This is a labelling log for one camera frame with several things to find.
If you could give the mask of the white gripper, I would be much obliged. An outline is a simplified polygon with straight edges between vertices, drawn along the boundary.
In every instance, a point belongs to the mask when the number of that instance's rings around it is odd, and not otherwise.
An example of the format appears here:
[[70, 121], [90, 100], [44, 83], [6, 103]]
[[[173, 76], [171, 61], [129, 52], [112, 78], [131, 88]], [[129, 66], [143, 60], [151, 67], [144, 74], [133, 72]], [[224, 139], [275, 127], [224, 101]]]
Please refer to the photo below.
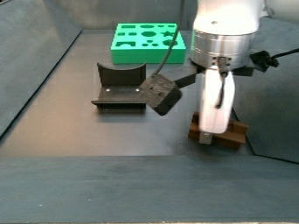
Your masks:
[[235, 98], [232, 72], [221, 79], [216, 67], [208, 68], [201, 76], [200, 85], [200, 133], [199, 142], [211, 144], [212, 134], [227, 130]]

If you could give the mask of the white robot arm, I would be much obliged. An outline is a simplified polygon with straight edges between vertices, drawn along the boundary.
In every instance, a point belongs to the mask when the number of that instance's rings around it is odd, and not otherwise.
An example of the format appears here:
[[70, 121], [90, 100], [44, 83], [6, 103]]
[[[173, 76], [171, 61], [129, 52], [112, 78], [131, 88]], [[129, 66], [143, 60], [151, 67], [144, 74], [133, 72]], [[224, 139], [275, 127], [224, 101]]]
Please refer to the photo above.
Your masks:
[[204, 68], [200, 78], [199, 141], [225, 132], [235, 98], [232, 71], [248, 57], [264, 0], [197, 0], [191, 61]]

